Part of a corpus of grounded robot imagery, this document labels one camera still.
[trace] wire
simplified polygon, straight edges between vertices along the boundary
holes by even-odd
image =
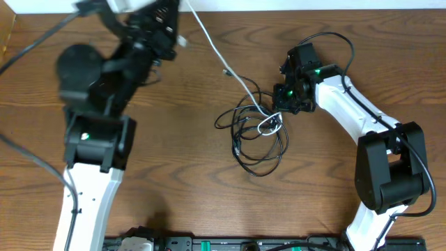
[[[328,247],[326,245],[315,244],[315,243],[289,243],[289,244],[281,245],[279,247],[271,248],[266,251],[280,251],[280,250],[285,250],[288,248],[318,248],[320,250],[327,250],[327,251],[341,251],[337,248],[332,248],[332,247]]]
[[[246,92],[248,93],[249,97],[251,98],[252,102],[254,103],[254,105],[257,107],[258,111],[264,115],[265,117],[267,117],[267,119],[265,119],[265,121],[270,120],[269,116],[271,114],[266,114],[261,107],[259,106],[259,104],[257,104],[256,99],[254,98],[254,96],[251,94],[251,91],[249,91],[249,89],[247,88],[246,84],[244,83],[244,81],[242,80],[242,78],[240,76],[237,75],[237,73],[229,66],[229,64],[226,62],[226,60],[224,59],[224,57],[220,54],[220,52],[218,51],[218,49],[216,48],[216,46],[214,45],[214,42],[212,41],[212,39],[210,38],[210,35],[208,33],[208,31],[206,30],[206,27],[204,26],[203,22],[200,20],[200,17],[197,15],[197,12],[195,12],[195,9],[192,7],[192,5],[190,4],[189,0],[186,0],[187,5],[189,6],[190,10],[192,11],[192,14],[195,16],[195,19],[197,20],[197,22],[199,23],[200,27],[203,29],[204,34],[206,35],[210,46],[214,49],[214,52],[217,54],[217,56],[220,58],[221,62],[223,63],[224,67],[237,79],[237,81],[239,81],[243,88],[245,88]],[[281,113],[276,113],[277,117],[279,117],[280,120],[282,120],[282,114]],[[259,124],[257,126],[257,131],[259,133],[261,133],[260,131],[261,129],[261,124]],[[271,130],[271,132],[269,134],[263,134],[263,136],[268,136],[268,135],[273,135],[275,134],[277,131],[280,130],[280,126],[276,127],[274,130]]]
[[[274,117],[275,113],[268,109],[264,104],[263,101],[265,100],[262,98],[264,95],[272,97],[271,93],[266,93],[262,90],[260,90],[259,85],[254,81],[247,77],[239,76],[239,78],[245,79],[248,82],[251,82],[255,87],[255,92],[252,92],[252,95],[259,95],[258,104],[261,108],[261,111],[264,114],[267,114],[268,117],[272,118]],[[266,119],[264,120],[262,116],[256,116],[256,114],[259,114],[260,112],[257,109],[256,105],[243,105],[242,103],[246,101],[246,99],[249,98],[249,95],[246,95],[243,97],[240,102],[237,104],[237,106],[233,109],[229,109],[222,113],[214,123],[215,128],[217,129],[231,129],[231,152],[233,157],[237,160],[238,164],[249,174],[251,174],[254,177],[264,177],[269,174],[271,174],[273,171],[276,170],[276,168],[279,166],[280,162],[282,161],[282,156],[285,154],[286,150],[288,149],[289,145],[289,135],[286,131],[286,128],[282,121],[280,119]],[[231,123],[228,125],[220,125],[219,121],[222,119],[225,115],[230,114],[233,112]],[[247,122],[249,121],[261,121],[258,125],[254,126],[246,126]],[[245,136],[245,133],[256,130],[258,127],[262,129],[261,132],[259,132],[257,135],[253,137]],[[274,128],[280,128],[277,132],[274,132],[275,134],[275,140],[272,144],[270,150],[262,157],[262,158],[255,158],[250,155],[247,155],[242,150],[242,145],[244,141],[252,141],[260,136],[264,135],[263,132],[267,130],[273,130]],[[285,140],[286,143],[284,143],[284,140],[282,139],[281,131],[285,134]],[[275,150],[278,149],[279,153],[277,155],[272,155],[272,153],[275,152]],[[251,167],[255,165],[259,165],[262,162],[270,161],[270,160],[276,160],[276,163],[274,166],[267,172],[264,173],[257,173],[254,170],[252,170]]]
[[[42,160],[41,158],[37,157],[36,155],[32,154],[30,151],[26,150],[25,148],[17,145],[10,139],[8,139],[6,136],[0,134],[0,140],[5,143],[7,146],[11,147],[12,149],[16,150],[23,156],[27,157],[28,159],[32,160],[34,163],[36,163],[38,166],[43,167],[45,170],[47,170],[50,174],[54,175],[67,189],[70,191],[71,197],[72,197],[72,215],[71,215],[71,223],[70,228],[68,230],[68,236],[67,241],[65,244],[65,251],[68,251],[70,249],[71,244],[71,238],[72,233],[75,228],[76,223],[76,217],[78,212],[78,200],[77,200],[77,192],[76,188],[73,185],[69,184],[62,176],[59,171],[57,171],[53,166]]]
[[[73,21],[76,17],[79,16],[79,13],[72,13],[69,14],[65,19],[63,19],[60,23],[58,23],[55,27],[47,31],[45,34],[43,34],[41,37],[39,37],[32,45],[27,46],[24,48],[19,54],[15,55],[13,58],[9,59],[8,62],[6,62],[1,68],[0,68],[0,75],[2,75],[9,67],[11,67],[17,60],[22,58],[26,53],[30,52],[32,49],[37,47],[39,44],[43,43],[45,40],[47,40],[50,36],[53,36],[57,31],[62,29],[65,25]]]
[[[392,222],[394,222],[397,219],[397,217],[399,217],[399,216],[401,216],[401,217],[422,217],[422,216],[430,214],[430,212],[432,212],[433,209],[435,208],[435,205],[436,205],[436,202],[437,202],[437,192],[436,192],[435,184],[433,183],[433,179],[432,179],[431,173],[427,169],[426,164],[424,163],[423,159],[420,157],[419,153],[413,148],[412,144],[410,144],[402,135],[400,135],[391,125],[389,125],[388,123],[384,122],[381,116],[378,116],[378,115],[374,114],[366,105],[364,105],[360,100],[358,100],[351,93],[350,87],[347,87],[346,82],[345,82],[346,74],[347,74],[348,68],[350,67],[350,65],[353,62],[353,59],[355,58],[355,46],[353,45],[353,43],[348,38],[346,38],[345,36],[343,36],[343,35],[341,35],[339,33],[336,33],[336,32],[321,32],[321,33],[318,33],[318,34],[314,34],[314,35],[312,35],[312,36],[310,36],[308,38],[305,38],[304,40],[300,41],[299,45],[302,45],[302,44],[306,43],[308,40],[311,40],[312,38],[315,38],[315,37],[318,37],[318,36],[324,36],[324,35],[338,36],[338,37],[342,38],[343,40],[345,40],[350,45],[351,58],[348,61],[347,66],[345,67],[345,70],[342,72],[342,75],[341,75],[341,83],[342,83],[342,86],[343,86],[345,92],[347,92],[347,94],[364,111],[366,111],[373,119],[375,119],[381,125],[385,126],[390,132],[392,132],[400,140],[400,142],[405,147],[407,147],[407,149],[410,151],[410,153],[412,153],[415,156],[417,161],[422,166],[423,172],[426,174],[427,180],[429,182],[429,187],[431,188],[431,203],[430,203],[429,207],[425,211],[422,211],[420,213],[394,213],[394,214],[392,214],[390,216],[390,218],[387,221],[387,224],[385,225],[385,227],[382,230],[381,234],[376,239],[376,242],[375,242],[375,245],[374,245],[374,248],[373,248],[373,251],[374,251],[374,250],[378,249],[378,245],[380,243],[380,240],[384,237],[385,233],[387,233],[388,229],[392,225]]]

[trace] wooden table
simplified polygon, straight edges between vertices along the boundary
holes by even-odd
[[[446,232],[446,12],[444,10],[202,13],[217,46],[239,74],[271,91],[289,49],[319,31],[349,37],[357,56],[349,72],[356,87],[401,122],[424,130],[438,205],[425,218],[401,218],[391,236],[423,236],[444,250]],[[20,16],[7,56],[29,45],[61,15]],[[138,121],[133,151],[115,198],[107,235],[146,225],[197,236],[338,234],[351,223],[356,146],[322,109],[284,117],[290,132],[283,163],[266,178],[249,176],[230,151],[229,131],[214,120],[245,95],[221,74],[190,14],[180,16],[189,47],[164,62],[163,81],[141,88],[126,114]],[[73,43],[104,54],[117,39],[97,17],[75,20],[18,61],[0,78],[0,130],[63,170],[63,104],[54,63]],[[326,63],[345,66],[350,51],[338,38],[318,38]],[[52,248],[62,202],[61,184],[14,151],[0,146],[0,249]],[[410,212],[424,210],[423,196]]]

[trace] wooden panel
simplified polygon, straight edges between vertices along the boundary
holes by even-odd
[[[278,66],[301,39],[338,31],[356,46],[349,76],[383,111],[416,121],[426,136],[438,205],[428,217],[398,219],[393,236],[423,236],[444,250],[446,232],[446,12],[443,10],[202,13],[217,46],[242,75],[271,91]],[[7,56],[32,43],[60,15],[20,16]],[[137,136],[111,210],[107,234],[138,225],[191,231],[197,236],[338,234],[353,219],[355,144],[330,115],[287,114],[289,151],[265,178],[245,173],[230,153],[229,132],[214,120],[244,96],[190,14],[180,17],[190,42],[161,67],[163,82],[138,90],[126,113]],[[78,19],[18,61],[0,78],[0,130],[63,169],[62,103],[54,72],[57,56],[73,43],[93,43],[104,54],[117,39],[96,17]],[[318,38],[324,62],[344,66],[348,47]],[[48,250],[54,241],[62,187],[44,170],[0,146],[0,250]],[[409,211],[423,210],[423,196]]]
[[[9,6],[0,0],[0,65],[3,61],[3,54],[6,51],[9,37],[13,29],[15,13]]]

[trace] background wall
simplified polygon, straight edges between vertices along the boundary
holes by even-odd
[[[70,13],[77,0],[6,0],[17,13]],[[109,0],[118,10],[125,0]],[[127,0],[129,10],[138,9],[153,0]],[[446,0],[190,0],[198,11],[249,10],[345,10],[345,9],[414,9],[446,8]]]

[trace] white cable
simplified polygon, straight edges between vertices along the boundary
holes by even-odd
[[[203,25],[203,22],[201,22],[200,17],[197,15],[197,12],[195,12],[194,8],[192,7],[192,5],[190,4],[189,0],[186,0],[187,5],[189,6],[190,10],[192,11],[192,14],[194,14],[195,19],[197,20],[197,22],[200,24],[200,27],[203,29],[204,34],[206,35],[210,46],[214,49],[214,52],[217,54],[217,56],[220,58],[220,60],[222,61],[224,67],[233,75],[233,77],[235,77],[236,80],[238,80],[243,88],[245,88],[246,92],[248,92],[248,95],[250,96],[252,102],[256,105],[257,109],[259,110],[260,113],[262,113],[262,115],[264,115],[265,117],[267,117],[264,121],[262,121],[258,126],[257,126],[257,131],[259,133],[262,133],[260,131],[260,126],[265,123],[266,121],[272,119],[275,116],[279,115],[279,119],[280,122],[282,122],[282,113],[278,112],[276,114],[273,114],[272,116],[268,116],[266,113],[264,113],[262,111],[262,109],[260,108],[259,104],[257,104],[256,99],[254,98],[254,96],[252,95],[251,91],[249,91],[249,89],[247,88],[246,84],[244,83],[244,81],[237,75],[237,73],[232,70],[232,68],[228,65],[228,63],[226,62],[226,60],[224,60],[224,57],[220,54],[220,52],[218,51],[218,49],[216,48],[216,46],[214,45],[214,42],[212,41],[212,39],[210,38],[210,35],[208,33],[208,31],[206,30],[205,26]],[[268,136],[268,135],[273,135],[274,133],[276,133],[278,130],[280,130],[280,128],[282,128],[282,125],[278,126],[276,125],[276,128],[274,130],[272,130],[271,133],[268,134],[262,134],[264,136]]]

